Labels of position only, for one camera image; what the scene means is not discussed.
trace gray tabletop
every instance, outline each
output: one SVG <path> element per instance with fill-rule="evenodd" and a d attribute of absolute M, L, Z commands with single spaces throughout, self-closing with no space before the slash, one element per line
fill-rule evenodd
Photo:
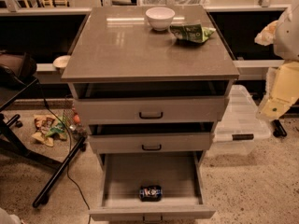
<path fill-rule="evenodd" d="M 200 6 L 175 6 L 173 23 L 200 20 L 214 27 Z M 218 33 L 204 45 L 156 32 L 145 18 L 149 7 L 96 7 L 64 70 L 66 82 L 126 82 L 237 78 Z"/>

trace cabinet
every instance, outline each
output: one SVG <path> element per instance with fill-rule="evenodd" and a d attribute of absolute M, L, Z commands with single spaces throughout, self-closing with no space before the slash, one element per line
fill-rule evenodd
<path fill-rule="evenodd" d="M 202 7 L 171 7 L 174 22 L 201 20 Z M 63 73 L 102 167 L 94 220 L 210 218 L 200 163 L 238 77 L 215 33 L 205 45 L 151 30 L 148 7 L 94 8 Z M 159 202 L 140 186 L 160 185 Z"/>

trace black tool on floor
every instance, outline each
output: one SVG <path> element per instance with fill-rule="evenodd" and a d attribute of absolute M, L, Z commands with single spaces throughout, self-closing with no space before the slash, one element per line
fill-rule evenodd
<path fill-rule="evenodd" d="M 273 125 L 274 125 L 274 131 L 273 135 L 278 138 L 278 137 L 286 137 L 288 134 L 287 132 L 283 129 L 280 121 L 278 119 L 273 120 Z"/>

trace bottom drawer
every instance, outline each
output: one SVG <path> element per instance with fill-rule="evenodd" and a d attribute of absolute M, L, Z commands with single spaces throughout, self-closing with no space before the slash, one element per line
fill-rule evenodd
<path fill-rule="evenodd" d="M 192 152 L 109 154 L 105 158 L 101 204 L 90 211 L 94 220 L 210 218 L 214 210 L 203 205 L 197 158 Z M 142 202 L 141 186 L 159 185 L 158 202 Z"/>

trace drawer front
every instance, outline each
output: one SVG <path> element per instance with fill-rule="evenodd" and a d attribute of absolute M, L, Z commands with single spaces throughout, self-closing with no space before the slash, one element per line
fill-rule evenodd
<path fill-rule="evenodd" d="M 91 135 L 89 142 L 95 153 L 135 153 L 208 150 L 211 133 Z"/>
<path fill-rule="evenodd" d="M 160 222 L 211 218 L 215 210 L 204 206 L 200 176 L 192 152 L 110 154 L 105 159 L 100 208 L 94 220 Z M 140 187 L 159 185 L 158 202 L 142 202 Z"/>
<path fill-rule="evenodd" d="M 81 122 L 90 124 L 221 120 L 223 97 L 165 100 L 76 100 Z"/>

